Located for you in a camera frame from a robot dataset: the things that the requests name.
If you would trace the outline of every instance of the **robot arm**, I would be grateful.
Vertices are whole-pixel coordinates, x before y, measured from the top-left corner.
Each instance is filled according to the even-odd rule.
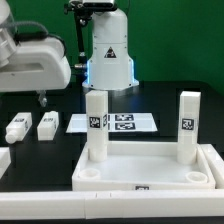
[[[47,35],[16,43],[10,20],[9,5],[0,0],[0,92],[65,88],[71,70],[61,41]]]
[[[119,94],[138,86],[139,82],[134,78],[134,63],[128,55],[127,16],[117,8],[115,1],[70,0],[70,5],[69,11],[75,14],[78,40],[82,39],[80,27],[85,27],[89,20],[93,21],[93,55],[86,62],[79,60],[80,64],[76,65],[86,72],[83,87]],[[84,55],[82,40],[78,43],[81,43],[83,51],[80,55]]]

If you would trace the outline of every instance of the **table surface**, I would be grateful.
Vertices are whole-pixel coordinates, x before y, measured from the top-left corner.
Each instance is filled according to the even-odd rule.
[[[199,144],[212,144],[224,155],[224,96],[202,82],[141,82],[139,91],[109,97],[109,113],[152,113],[158,132],[110,133],[110,140],[177,141],[179,97],[182,91],[200,91]],[[71,191],[71,176],[86,142],[86,134],[66,134],[72,114],[85,113],[85,94],[78,83],[65,90],[48,91],[42,108],[34,92],[7,93],[0,99],[0,143],[5,128],[18,112],[32,112],[33,125],[22,142],[9,145],[11,165],[0,180],[0,192]],[[59,112],[53,141],[39,142],[37,126],[45,112]],[[223,223],[222,217],[109,219],[106,223]],[[4,221],[20,223],[21,221]],[[105,220],[49,220],[27,223],[105,223]]]

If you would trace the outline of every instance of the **warning label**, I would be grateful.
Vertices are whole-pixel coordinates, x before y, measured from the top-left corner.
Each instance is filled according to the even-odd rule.
[[[107,51],[105,58],[117,58],[112,47],[110,47],[110,49]]]

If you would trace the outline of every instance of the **circular hole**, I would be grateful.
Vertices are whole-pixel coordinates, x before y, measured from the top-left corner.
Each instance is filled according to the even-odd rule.
[[[190,172],[186,175],[186,180],[189,183],[205,184],[208,182],[208,177],[201,172]]]
[[[85,169],[79,172],[79,177],[83,180],[99,180],[100,179],[100,171],[97,169]]]

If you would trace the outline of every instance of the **black sticker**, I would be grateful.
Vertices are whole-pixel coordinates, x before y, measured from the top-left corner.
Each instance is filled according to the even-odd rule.
[[[105,58],[117,58],[112,47],[110,47],[110,49],[107,51]]]
[[[135,123],[115,123],[115,130],[118,131],[136,130]]]
[[[27,131],[28,130],[28,123],[27,123],[27,121],[25,122],[25,131]]]
[[[57,126],[56,126],[56,120],[54,120],[54,129],[56,130]]]
[[[100,117],[89,117],[90,128],[100,128]]]
[[[116,114],[115,121],[134,121],[133,114]]]
[[[17,118],[15,119],[15,122],[23,122],[24,121],[24,118]]]
[[[53,118],[45,118],[44,122],[52,122],[54,119]]]
[[[193,131],[194,130],[194,120],[183,118],[182,119],[182,129],[188,130],[188,131]]]
[[[148,191],[149,187],[148,186],[136,186],[135,190],[136,191]]]
[[[103,126],[107,125],[107,114],[103,117]]]

